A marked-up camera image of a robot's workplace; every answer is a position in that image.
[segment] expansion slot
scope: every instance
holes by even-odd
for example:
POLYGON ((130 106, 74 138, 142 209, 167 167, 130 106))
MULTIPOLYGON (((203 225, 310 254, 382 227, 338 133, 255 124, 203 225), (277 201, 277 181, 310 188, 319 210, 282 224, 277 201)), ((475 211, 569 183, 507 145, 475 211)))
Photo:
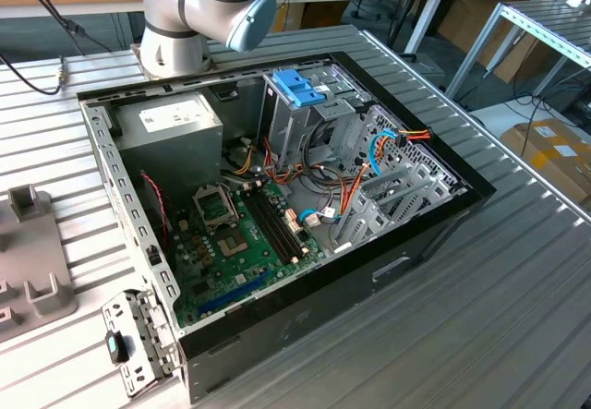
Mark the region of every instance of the expansion slot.
POLYGON ((263 192, 248 193, 243 200, 283 265, 297 262, 304 256, 302 248, 263 192))
POLYGON ((246 295, 254 291, 255 289, 259 289, 263 285, 265 278, 270 273, 271 271, 266 271, 265 273, 262 273, 258 278, 255 278, 251 282, 238 286, 233 291, 218 296, 217 298, 213 298, 211 301, 204 303, 203 305, 199 306, 199 313, 204 314, 209 311, 213 311, 218 307, 222 307, 229 303, 232 303, 233 301, 236 301, 242 295, 246 295))

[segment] motherboard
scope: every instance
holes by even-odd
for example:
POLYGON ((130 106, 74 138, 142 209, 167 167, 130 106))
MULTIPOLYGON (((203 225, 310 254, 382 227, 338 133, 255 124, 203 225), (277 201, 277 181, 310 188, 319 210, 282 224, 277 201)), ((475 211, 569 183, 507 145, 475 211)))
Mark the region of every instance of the motherboard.
POLYGON ((273 182, 233 191, 206 186, 193 199, 196 208, 176 214, 181 220, 174 223, 171 248, 181 327, 325 257, 306 230, 294 229, 289 205, 273 182))

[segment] green circuit board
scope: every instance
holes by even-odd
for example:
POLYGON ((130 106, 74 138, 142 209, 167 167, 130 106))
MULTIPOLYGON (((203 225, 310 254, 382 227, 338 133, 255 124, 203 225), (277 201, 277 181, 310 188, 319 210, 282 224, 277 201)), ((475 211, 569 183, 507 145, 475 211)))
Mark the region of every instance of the green circuit board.
MULTIPOLYGON (((276 209, 276 215, 287 224, 283 212, 289 206, 279 188, 269 183, 260 191, 276 209)), ((196 210, 188 214, 185 231, 180 231, 175 223, 175 247, 171 248, 169 257, 175 257, 175 278, 181 289, 175 302, 181 327, 206 318, 211 312, 297 274, 324 258, 318 243, 303 231, 302 238, 295 240, 307 251, 306 255, 297 263, 282 260, 245 204, 245 195, 245 192, 234 191, 228 196, 239 217, 235 227, 220 226, 209 235, 196 210)), ((223 213, 217 201, 212 199, 211 204, 214 213, 223 213)))

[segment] ram slot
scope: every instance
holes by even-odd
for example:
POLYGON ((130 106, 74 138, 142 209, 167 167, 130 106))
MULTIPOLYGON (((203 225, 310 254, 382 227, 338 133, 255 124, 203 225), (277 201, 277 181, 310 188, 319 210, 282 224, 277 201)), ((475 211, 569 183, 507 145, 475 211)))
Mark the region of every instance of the ram slot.
POLYGON ((300 259, 304 256, 291 231, 277 215, 265 194, 260 191, 248 194, 244 203, 283 265, 290 264, 294 257, 300 259))

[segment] metal table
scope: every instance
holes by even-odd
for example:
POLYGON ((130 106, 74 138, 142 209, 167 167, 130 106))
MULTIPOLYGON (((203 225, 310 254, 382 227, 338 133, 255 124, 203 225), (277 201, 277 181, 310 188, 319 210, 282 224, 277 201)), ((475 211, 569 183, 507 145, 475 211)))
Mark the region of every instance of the metal table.
POLYGON ((536 88, 534 95, 548 86, 568 60, 573 60, 581 67, 591 66, 591 14, 573 9, 557 0, 499 3, 445 91, 449 98, 452 99, 462 87, 468 72, 502 18, 508 19, 514 26, 488 63, 487 69, 492 69, 505 56, 521 30, 562 54, 556 66, 536 88))
MULTIPOLYGON (((221 67, 349 53, 498 189, 438 255, 392 287, 230 382, 205 408, 579 407, 591 390, 590 219, 370 34, 342 26, 269 36, 221 67)), ((53 84, 56 60, 21 64, 53 84)), ((103 191, 76 90, 141 81, 132 53, 69 60, 53 98, 0 69, 0 194, 54 199, 78 311, 0 344, 3 407, 120 407, 99 307, 138 286, 103 191)), ((134 407, 187 407, 169 380, 134 407)))

